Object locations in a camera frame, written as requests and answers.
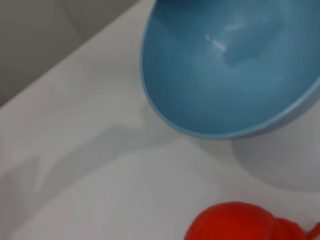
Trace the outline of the orange fruit with stem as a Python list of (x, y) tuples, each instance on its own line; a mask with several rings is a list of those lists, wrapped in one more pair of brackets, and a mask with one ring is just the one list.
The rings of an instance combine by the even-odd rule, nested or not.
[(320, 222), (309, 230), (246, 202), (224, 202), (202, 211), (183, 240), (320, 240)]

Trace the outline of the blue bowl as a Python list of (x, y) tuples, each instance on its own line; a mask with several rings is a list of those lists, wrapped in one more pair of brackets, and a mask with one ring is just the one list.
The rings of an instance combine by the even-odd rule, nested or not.
[(155, 0), (140, 76), (154, 111), (187, 135), (281, 128), (320, 100), (320, 0)]

